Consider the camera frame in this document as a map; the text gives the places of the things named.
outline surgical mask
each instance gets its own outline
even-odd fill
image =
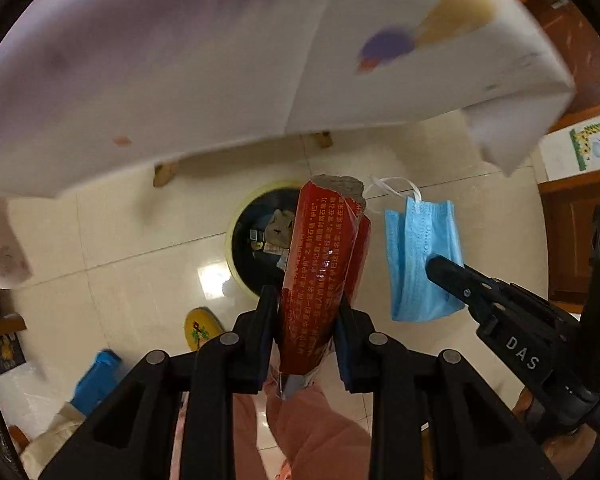
[[[375,178],[373,183],[386,192],[404,196],[386,184],[393,178]],[[423,202],[413,182],[413,198],[407,197],[404,213],[386,210],[384,228],[386,259],[391,280],[391,318],[394,321],[422,322],[449,316],[464,303],[427,278],[427,261],[437,254],[463,265],[460,238],[451,201]]]

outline pink pants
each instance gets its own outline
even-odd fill
[[[267,421],[286,456],[293,480],[363,480],[368,478],[371,437],[352,420],[334,412],[319,386],[290,400],[267,393]],[[234,456],[236,480],[266,480],[256,446],[253,398],[234,395]]]

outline tiled floor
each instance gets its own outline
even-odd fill
[[[227,327],[252,309],[253,300],[230,276],[224,232],[241,200],[275,180],[323,172],[365,182],[370,174],[407,176],[425,200],[454,201],[469,265],[546,294],[544,222],[529,161],[509,178],[482,162],[459,113],[411,126],[341,132],[333,140],[328,150],[310,137],[294,136],[196,156],[184,160],[176,180],[163,189],[151,186],[152,168],[140,168],[59,200],[13,200],[14,229],[34,276],[12,293],[13,307],[29,327],[21,336],[29,363],[0,377],[7,418],[37,434],[71,397],[100,348],[109,346],[129,365],[154,348],[186,352],[182,325],[190,309],[206,305]],[[377,189],[371,196],[373,209],[400,207]],[[466,311],[427,324],[391,321],[383,220],[371,216],[356,307],[410,348],[458,349],[512,404],[520,384],[475,337]],[[333,357],[320,381],[335,410],[370,427],[370,396],[344,391]],[[256,402],[264,406],[262,396]],[[273,476],[283,457],[259,411],[258,446]]]

